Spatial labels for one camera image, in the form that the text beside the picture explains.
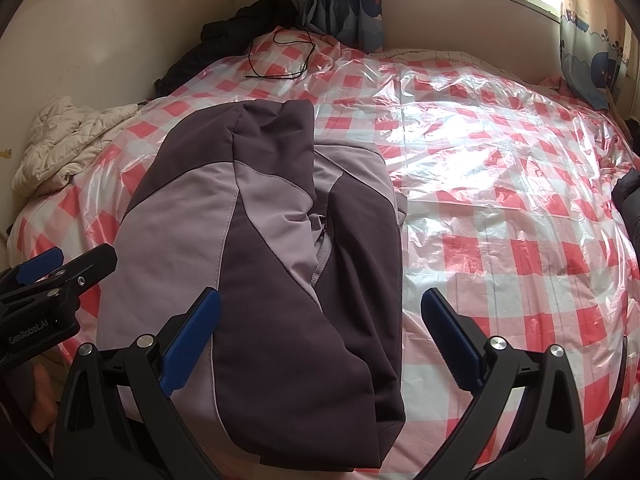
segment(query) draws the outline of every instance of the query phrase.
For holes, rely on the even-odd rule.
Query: blue gripper pad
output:
[[[160,387],[169,397],[179,390],[202,354],[207,341],[220,321],[220,295],[213,288],[207,293],[184,322],[162,358]]]
[[[20,285],[31,285],[57,269],[65,261],[64,254],[57,247],[52,247],[42,254],[20,265],[15,281]]]
[[[461,390],[474,394],[482,388],[482,356],[456,320],[456,314],[435,288],[422,295],[422,320]]]

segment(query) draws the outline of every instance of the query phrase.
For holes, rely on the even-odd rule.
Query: checkered plastic sheet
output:
[[[278,35],[281,42],[305,39],[293,31]],[[9,240],[12,264],[53,245],[68,260],[112,242],[165,135],[194,110],[245,99],[309,99],[316,135],[375,142],[409,199],[402,230],[406,425],[380,470],[344,475],[412,478],[470,402],[420,319],[420,296],[431,286],[487,335],[504,336],[516,348],[566,349],[593,466],[628,422],[640,392],[640,273],[610,199],[616,179],[634,163],[620,130],[576,99],[526,86],[459,52],[365,56],[332,38],[314,41],[304,77],[247,78],[247,58],[231,57],[149,103],[70,186],[23,210]],[[252,61],[265,75],[296,72],[308,49],[274,44],[268,34],[255,41]],[[82,296],[82,329],[62,345],[67,359],[94,340],[99,299],[98,286]],[[620,414],[610,435],[595,438],[623,335],[629,344]],[[499,452],[518,400],[515,392],[481,462]],[[233,478],[286,474],[208,451]]]

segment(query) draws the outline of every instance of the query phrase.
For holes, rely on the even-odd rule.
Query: silver screw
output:
[[[91,343],[84,343],[79,349],[78,349],[78,353],[80,355],[89,355],[92,350],[94,349],[94,347],[92,346]]]
[[[564,348],[560,345],[551,345],[551,353],[556,357],[562,357],[564,355]]]
[[[136,341],[136,344],[140,348],[149,348],[153,343],[154,343],[154,337],[149,334],[141,335]]]
[[[489,344],[496,350],[504,350],[507,348],[507,342],[501,337],[492,337]]]

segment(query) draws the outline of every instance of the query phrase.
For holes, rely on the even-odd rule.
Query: dark purple fabric panel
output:
[[[369,368],[271,253],[240,197],[219,292],[216,402],[234,443],[271,465],[379,467]]]
[[[310,101],[246,101],[234,131],[234,158],[280,176],[315,198],[314,107]]]
[[[176,124],[133,193],[127,213],[187,171],[232,162],[232,131],[241,113],[242,103],[222,104],[197,110]]]
[[[322,311],[347,349],[367,363],[376,391],[380,457],[404,424],[402,259],[396,212],[349,174],[329,193],[332,254],[316,283]]]

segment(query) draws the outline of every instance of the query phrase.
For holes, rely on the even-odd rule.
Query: curtain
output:
[[[307,0],[302,22],[364,52],[382,50],[382,0]]]
[[[609,108],[624,80],[631,33],[613,0],[562,0],[560,59],[571,90],[596,110]]]

